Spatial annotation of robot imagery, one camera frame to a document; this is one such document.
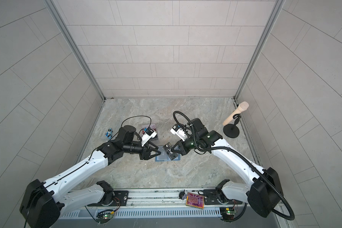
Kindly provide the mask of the blue toy car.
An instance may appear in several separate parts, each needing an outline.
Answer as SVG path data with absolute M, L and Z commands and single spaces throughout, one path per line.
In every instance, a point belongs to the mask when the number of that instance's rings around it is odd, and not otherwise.
M 113 137 L 113 129 L 109 128 L 105 135 L 108 139 L 111 139 Z

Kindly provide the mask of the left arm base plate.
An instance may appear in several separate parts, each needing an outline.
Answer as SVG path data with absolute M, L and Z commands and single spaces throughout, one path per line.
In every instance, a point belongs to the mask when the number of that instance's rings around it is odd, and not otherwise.
M 89 204 L 89 207 L 119 207 L 126 206 L 129 191 L 114 191 L 112 196 L 105 195 L 98 203 Z

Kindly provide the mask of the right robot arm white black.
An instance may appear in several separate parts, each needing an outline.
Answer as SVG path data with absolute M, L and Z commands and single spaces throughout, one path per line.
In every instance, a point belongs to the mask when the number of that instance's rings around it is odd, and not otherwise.
M 192 150 L 208 152 L 224 161 L 244 181 L 240 187 L 224 180 L 217 186 L 222 200 L 238 200 L 248 204 L 258 215 L 266 218 L 271 212 L 294 220 L 292 207 L 284 198 L 279 176 L 273 168 L 265 169 L 237 152 L 216 131 L 208 131 L 200 119 L 187 125 L 176 123 L 170 130 L 180 140 L 172 152 L 186 155 Z

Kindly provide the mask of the blue card holder wallet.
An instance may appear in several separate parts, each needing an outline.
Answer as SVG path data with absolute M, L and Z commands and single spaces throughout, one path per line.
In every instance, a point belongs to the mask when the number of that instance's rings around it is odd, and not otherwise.
M 159 147 L 158 150 L 161 152 L 161 154 L 159 156 L 155 157 L 156 162 L 172 161 L 171 158 L 168 156 L 167 152 L 162 147 Z M 181 160 L 181 155 L 180 154 L 177 154 L 177 155 L 178 155 L 178 157 L 173 159 L 173 161 L 180 161 Z

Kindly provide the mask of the small black knob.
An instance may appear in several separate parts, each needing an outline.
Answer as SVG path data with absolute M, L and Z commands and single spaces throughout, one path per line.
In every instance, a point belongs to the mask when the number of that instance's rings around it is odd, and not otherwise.
M 182 191 L 179 193 L 179 199 L 184 200 L 187 198 L 187 193 L 185 191 Z

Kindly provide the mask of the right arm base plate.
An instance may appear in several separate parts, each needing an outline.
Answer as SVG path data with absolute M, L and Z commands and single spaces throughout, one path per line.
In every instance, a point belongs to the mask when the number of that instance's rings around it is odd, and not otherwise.
M 204 196 L 205 205 L 241 205 L 242 201 L 227 199 L 227 197 L 216 189 L 204 189 L 198 191 L 199 195 Z

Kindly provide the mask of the right green circuit board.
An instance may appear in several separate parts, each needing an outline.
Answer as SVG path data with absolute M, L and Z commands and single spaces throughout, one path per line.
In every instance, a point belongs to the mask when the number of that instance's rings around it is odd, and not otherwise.
M 236 211 L 234 208 L 219 208 L 221 220 L 226 222 L 232 222 L 236 217 Z

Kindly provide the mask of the left green circuit board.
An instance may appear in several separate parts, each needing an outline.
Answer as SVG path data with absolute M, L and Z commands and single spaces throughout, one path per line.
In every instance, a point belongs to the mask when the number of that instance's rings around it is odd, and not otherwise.
M 97 214 L 97 220 L 100 224 L 106 224 L 108 221 L 110 221 L 115 215 L 115 212 L 113 210 L 105 210 L 101 211 Z

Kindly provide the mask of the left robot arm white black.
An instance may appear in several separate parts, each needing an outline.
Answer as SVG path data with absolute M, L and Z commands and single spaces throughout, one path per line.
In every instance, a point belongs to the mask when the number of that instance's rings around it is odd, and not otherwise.
M 112 164 L 123 154 L 137 154 L 141 160 L 149 160 L 161 154 L 158 146 L 150 141 L 157 132 L 148 128 L 138 135 L 135 127 L 121 127 L 114 140 L 109 140 L 97 147 L 89 157 L 70 167 L 66 171 L 47 179 L 35 179 L 28 184 L 20 206 L 20 213 L 25 219 L 25 226 L 31 228 L 49 228 L 64 214 L 90 204 L 116 207 L 121 206 L 121 199 L 116 197 L 114 189 L 106 181 L 82 190 L 73 191 L 79 183 L 95 172 Z

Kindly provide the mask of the beige microphone on stand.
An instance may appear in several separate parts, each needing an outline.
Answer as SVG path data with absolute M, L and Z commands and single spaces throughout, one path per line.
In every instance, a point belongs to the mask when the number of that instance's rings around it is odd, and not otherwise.
M 249 107 L 248 102 L 242 102 L 232 112 L 232 114 L 223 122 L 223 133 L 229 138 L 237 138 L 240 134 L 240 130 L 237 127 L 241 119 L 241 113 L 246 111 Z

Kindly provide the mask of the black VIP card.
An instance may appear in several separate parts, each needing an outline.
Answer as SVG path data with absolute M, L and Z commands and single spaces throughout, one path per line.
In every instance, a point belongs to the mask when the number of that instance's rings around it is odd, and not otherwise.
M 174 160 L 176 158 L 178 158 L 178 154 L 173 152 L 172 151 L 172 145 L 171 143 L 167 143 L 163 146 L 163 149 L 165 150 L 166 154 L 168 155 L 168 157 L 171 159 L 171 160 Z

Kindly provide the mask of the green circuit board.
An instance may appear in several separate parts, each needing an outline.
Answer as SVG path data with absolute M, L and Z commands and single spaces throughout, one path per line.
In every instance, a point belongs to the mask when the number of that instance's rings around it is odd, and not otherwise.
M 100 224 L 106 224 L 108 221 L 110 221 L 115 215 L 115 212 L 113 210 L 105 210 L 101 211 L 97 214 L 97 220 Z
M 219 208 L 221 220 L 226 222 L 232 222 L 236 217 L 236 211 L 234 208 Z

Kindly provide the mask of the pink orange patterned card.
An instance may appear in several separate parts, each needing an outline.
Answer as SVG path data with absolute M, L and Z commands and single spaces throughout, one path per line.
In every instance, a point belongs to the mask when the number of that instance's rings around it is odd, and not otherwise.
M 187 193 L 186 206 L 204 209 L 204 196 L 192 192 Z

